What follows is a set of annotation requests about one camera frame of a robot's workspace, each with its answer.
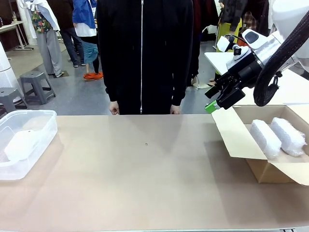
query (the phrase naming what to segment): brown table surface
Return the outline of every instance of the brown table surface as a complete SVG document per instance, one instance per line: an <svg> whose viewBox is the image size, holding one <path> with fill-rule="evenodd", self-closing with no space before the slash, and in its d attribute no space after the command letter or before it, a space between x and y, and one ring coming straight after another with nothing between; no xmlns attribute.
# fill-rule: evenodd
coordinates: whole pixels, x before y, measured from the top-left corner
<svg viewBox="0 0 309 232"><path fill-rule="evenodd" d="M29 174L0 183L0 229L76 232L309 225L309 188L258 184L210 115L58 116Z"/></svg>

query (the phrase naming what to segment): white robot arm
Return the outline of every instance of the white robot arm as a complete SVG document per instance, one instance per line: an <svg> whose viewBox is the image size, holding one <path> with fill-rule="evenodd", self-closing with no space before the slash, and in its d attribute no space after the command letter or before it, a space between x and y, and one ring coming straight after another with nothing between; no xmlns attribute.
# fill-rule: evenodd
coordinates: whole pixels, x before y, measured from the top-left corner
<svg viewBox="0 0 309 232"><path fill-rule="evenodd" d="M218 48L223 52L233 49L234 58L226 64L228 72L205 93L212 98L220 92L217 100L206 106L206 111L230 108L245 97L244 87L254 87L255 103L265 106L279 88L282 71L297 62L309 71L309 1L276 0L273 20L278 31L268 37L250 29L242 34L249 46L234 44L234 38L228 40L228 35L220 38Z"/></svg>

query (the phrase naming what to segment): gray plastic stool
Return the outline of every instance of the gray plastic stool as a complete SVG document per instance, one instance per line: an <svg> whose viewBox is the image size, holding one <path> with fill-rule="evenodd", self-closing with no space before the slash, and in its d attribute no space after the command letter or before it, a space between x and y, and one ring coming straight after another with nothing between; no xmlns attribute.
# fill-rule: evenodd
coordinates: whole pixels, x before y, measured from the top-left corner
<svg viewBox="0 0 309 232"><path fill-rule="evenodd" d="M14 99L20 97L24 105L15 105ZM28 109L27 103L24 101L17 88L0 88L0 103L3 104L7 113L17 109Z"/></svg>
<svg viewBox="0 0 309 232"><path fill-rule="evenodd" d="M42 87L42 84L41 84L42 80L46 80L49 87ZM21 87L25 94L26 101L35 100L35 101L40 101L41 104L46 104L47 99L51 95L54 95L56 97L56 94L52 88L52 85L49 82L48 77L43 72L27 72L20 76L20 81L21 81ZM32 89L29 90L28 92L25 91L26 83L29 83L32 85Z"/></svg>

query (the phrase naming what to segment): table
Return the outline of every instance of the table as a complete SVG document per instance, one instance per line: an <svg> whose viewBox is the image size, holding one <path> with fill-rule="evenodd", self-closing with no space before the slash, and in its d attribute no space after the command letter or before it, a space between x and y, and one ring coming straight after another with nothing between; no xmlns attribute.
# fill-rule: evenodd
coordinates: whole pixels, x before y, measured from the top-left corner
<svg viewBox="0 0 309 232"><path fill-rule="evenodd" d="M9 25L5 25L3 27L0 28L0 33L3 33L3 32L6 32L6 31L9 31L9 30L16 30L16 33L17 33L17 37L18 37L18 40L19 40L19 44L20 44L20 47L19 48L16 48L16 50L33 50L33 48L31 47L25 47L22 40L21 40L21 37L20 37L20 34L22 35L23 37L23 40L26 43L26 40L25 40L25 37L20 29L20 24L22 24L23 21L17 21L17 22L12 22L11 24Z"/></svg>
<svg viewBox="0 0 309 232"><path fill-rule="evenodd" d="M309 188L262 185L211 115L58 116L29 174L0 182L7 231L224 230L309 225Z"/></svg>
<svg viewBox="0 0 309 232"><path fill-rule="evenodd" d="M206 52L205 56L222 75L227 72L226 63L233 58L233 53ZM309 94L306 94L309 90L309 81L295 72L291 70L282 72L278 85L280 88L269 104L291 105L309 103ZM254 89L244 88L243 92L246 94L246 97L237 102L237 105L254 105L253 91Z"/></svg>

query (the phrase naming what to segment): bubble wrap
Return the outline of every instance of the bubble wrap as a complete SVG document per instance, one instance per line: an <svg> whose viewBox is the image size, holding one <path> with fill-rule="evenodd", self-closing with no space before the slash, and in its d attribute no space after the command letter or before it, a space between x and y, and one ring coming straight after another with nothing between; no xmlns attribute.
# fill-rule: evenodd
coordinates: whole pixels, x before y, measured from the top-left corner
<svg viewBox="0 0 309 232"><path fill-rule="evenodd" d="M296 130L287 120L275 117L270 128L281 140L281 148L288 155L297 157L305 154L303 150L303 146L306 145L305 135Z"/></svg>
<svg viewBox="0 0 309 232"><path fill-rule="evenodd" d="M268 159L273 159L279 155L281 141L266 122L253 120L250 134Z"/></svg>

